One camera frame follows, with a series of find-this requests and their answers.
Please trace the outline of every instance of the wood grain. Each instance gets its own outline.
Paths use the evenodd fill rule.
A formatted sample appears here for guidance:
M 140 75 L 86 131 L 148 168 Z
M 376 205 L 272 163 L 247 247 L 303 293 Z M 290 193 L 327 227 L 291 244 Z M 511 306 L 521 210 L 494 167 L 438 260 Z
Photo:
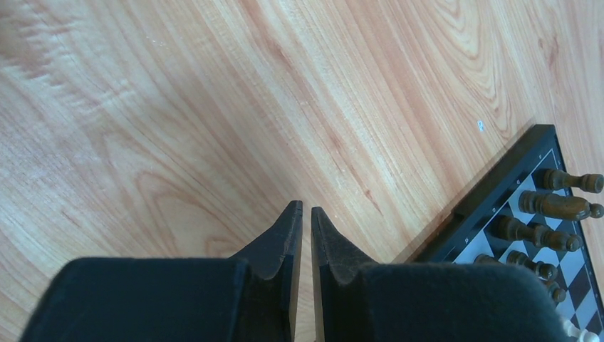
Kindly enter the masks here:
M 227 257 L 300 199 L 313 341 L 312 206 L 402 261 L 533 123 L 604 171 L 603 23 L 601 1 L 0 2 L 0 338 L 71 259 Z

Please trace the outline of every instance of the light wood tabletop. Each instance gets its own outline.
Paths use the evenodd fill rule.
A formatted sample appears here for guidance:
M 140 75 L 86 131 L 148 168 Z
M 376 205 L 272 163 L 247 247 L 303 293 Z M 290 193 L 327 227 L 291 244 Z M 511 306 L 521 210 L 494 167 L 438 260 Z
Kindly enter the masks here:
M 228 257 L 303 200 L 313 341 L 311 207 L 404 261 L 534 123 L 604 172 L 604 1 L 5 0 L 0 94 L 2 340 L 71 259 Z

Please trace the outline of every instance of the chessboard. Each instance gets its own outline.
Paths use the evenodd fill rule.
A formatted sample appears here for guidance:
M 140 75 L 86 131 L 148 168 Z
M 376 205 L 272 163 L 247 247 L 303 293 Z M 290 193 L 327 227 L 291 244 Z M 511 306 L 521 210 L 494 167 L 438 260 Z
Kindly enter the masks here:
M 594 180 L 601 176 L 570 176 L 574 182 L 565 178 L 558 182 L 557 190 L 552 190 L 544 180 L 551 170 L 563 171 L 558 174 L 566 175 L 556 130 L 553 125 L 535 125 L 453 209 L 445 226 L 415 261 L 472 264 L 487 260 L 523 264 L 532 268 L 536 276 L 548 274 L 551 279 L 541 277 L 543 288 L 544 291 L 557 290 L 550 292 L 557 312 L 579 329 L 599 335 L 604 341 L 604 309 L 588 248 L 583 243 L 585 236 L 580 221 L 561 219 L 560 216 L 568 216 L 563 212 L 567 208 L 547 207 L 560 200 L 575 200 L 571 188 L 564 187 L 569 184 L 586 191 L 601 191 L 601 188 L 585 189 L 590 186 L 585 185 L 587 177 Z M 541 209 L 537 212 L 527 210 L 524 197 L 527 193 L 536 194 L 543 200 L 538 203 L 537 207 Z M 599 216 L 592 214 L 586 219 Z M 548 237 L 543 238 L 539 232 L 545 232 Z

